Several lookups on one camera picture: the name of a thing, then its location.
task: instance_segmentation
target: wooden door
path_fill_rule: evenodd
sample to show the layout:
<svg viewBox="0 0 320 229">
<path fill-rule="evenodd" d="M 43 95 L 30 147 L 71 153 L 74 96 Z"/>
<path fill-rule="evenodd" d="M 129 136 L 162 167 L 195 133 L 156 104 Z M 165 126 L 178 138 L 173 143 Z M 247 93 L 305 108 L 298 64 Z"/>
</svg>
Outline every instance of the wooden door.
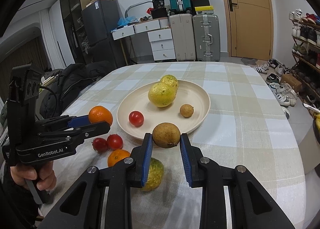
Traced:
<svg viewBox="0 0 320 229">
<path fill-rule="evenodd" d="M 227 5 L 231 56 L 268 60 L 273 38 L 270 1 L 227 0 Z"/>
</svg>

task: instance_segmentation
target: screw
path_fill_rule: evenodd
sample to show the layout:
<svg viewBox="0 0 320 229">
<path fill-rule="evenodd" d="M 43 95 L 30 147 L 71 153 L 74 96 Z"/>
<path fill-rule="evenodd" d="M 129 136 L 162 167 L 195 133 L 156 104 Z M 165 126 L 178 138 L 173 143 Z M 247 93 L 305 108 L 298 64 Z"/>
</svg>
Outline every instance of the screw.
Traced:
<svg viewBox="0 0 320 229">
<path fill-rule="evenodd" d="M 87 169 L 88 173 L 95 173 L 97 171 L 97 168 L 95 166 L 91 166 Z"/>
<path fill-rule="evenodd" d="M 244 173 L 247 169 L 246 169 L 244 166 L 239 165 L 239 166 L 237 167 L 237 170 L 238 170 L 239 172 L 241 172 L 241 173 Z"/>
<path fill-rule="evenodd" d="M 202 157 L 202 158 L 200 159 L 200 161 L 201 161 L 202 163 L 208 163 L 208 162 L 210 161 L 210 159 L 207 158 L 207 157 Z"/>
<path fill-rule="evenodd" d="M 123 160 L 123 162 L 124 162 L 125 164 L 130 164 L 130 163 L 133 163 L 133 159 L 132 159 L 131 157 L 127 157 L 127 158 L 125 158 L 125 159 Z"/>
</svg>

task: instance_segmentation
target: tablecloth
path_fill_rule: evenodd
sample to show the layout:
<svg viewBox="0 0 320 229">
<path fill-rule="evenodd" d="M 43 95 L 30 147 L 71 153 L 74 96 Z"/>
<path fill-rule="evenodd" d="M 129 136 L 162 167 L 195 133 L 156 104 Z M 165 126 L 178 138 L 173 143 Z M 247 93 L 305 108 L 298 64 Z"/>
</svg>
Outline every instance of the tablecloth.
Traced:
<svg viewBox="0 0 320 229">
<path fill-rule="evenodd" d="M 170 62 L 122 67 L 97 82 L 64 114 L 81 116 L 96 105 L 106 107 L 114 117 L 109 134 L 119 134 L 124 140 L 124 149 L 131 151 L 141 142 L 127 135 L 117 124 L 118 106 L 130 92 L 166 74 L 192 81 L 210 96 L 211 109 L 204 122 L 189 134 L 191 144 L 219 165 L 246 166 L 295 227 L 301 229 L 306 188 L 297 142 L 274 95 L 249 66 Z M 77 148 L 76 155 L 54 162 L 57 175 L 57 186 L 52 192 L 54 203 L 88 166 L 107 167 L 111 151 L 100 155 L 92 149 L 91 142 L 92 139 L 87 139 Z M 152 192 L 132 189 L 133 228 L 199 228 L 201 189 L 188 186 L 179 147 L 154 147 L 152 156 L 164 164 L 164 178 Z M 53 204 L 44 205 L 42 213 L 47 214 Z M 227 218 L 228 228 L 231 228 L 230 211 Z"/>
</svg>

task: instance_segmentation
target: human hand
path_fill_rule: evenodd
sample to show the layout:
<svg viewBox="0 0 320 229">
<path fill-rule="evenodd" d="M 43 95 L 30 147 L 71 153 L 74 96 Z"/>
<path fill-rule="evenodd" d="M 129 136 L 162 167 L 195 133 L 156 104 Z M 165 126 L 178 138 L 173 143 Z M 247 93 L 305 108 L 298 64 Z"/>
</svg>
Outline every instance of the human hand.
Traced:
<svg viewBox="0 0 320 229">
<path fill-rule="evenodd" d="M 47 162 L 44 164 L 44 166 L 40 169 L 39 173 L 37 174 L 34 167 L 25 166 L 19 163 L 14 167 L 10 167 L 10 171 L 12 179 L 17 185 L 29 189 L 25 179 L 36 180 L 39 176 L 40 180 L 37 182 L 37 188 L 39 190 L 49 191 L 53 189 L 57 183 L 57 178 L 54 174 L 52 167 L 53 161 Z"/>
</svg>

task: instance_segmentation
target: wooden desk leg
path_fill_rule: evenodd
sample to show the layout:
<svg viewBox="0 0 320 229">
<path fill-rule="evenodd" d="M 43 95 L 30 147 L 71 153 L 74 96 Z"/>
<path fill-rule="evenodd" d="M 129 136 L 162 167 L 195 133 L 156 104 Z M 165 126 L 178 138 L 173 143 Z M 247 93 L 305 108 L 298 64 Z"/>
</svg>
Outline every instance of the wooden desk leg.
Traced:
<svg viewBox="0 0 320 229">
<path fill-rule="evenodd" d="M 127 57 L 126 57 L 125 52 L 124 52 L 124 48 L 123 48 L 123 44 L 122 44 L 122 39 L 120 39 L 120 44 L 121 44 L 121 49 L 122 49 L 122 53 L 123 53 L 125 62 L 126 62 L 126 64 L 127 64 L 127 66 L 128 66 L 128 60 L 127 60 Z"/>
</svg>

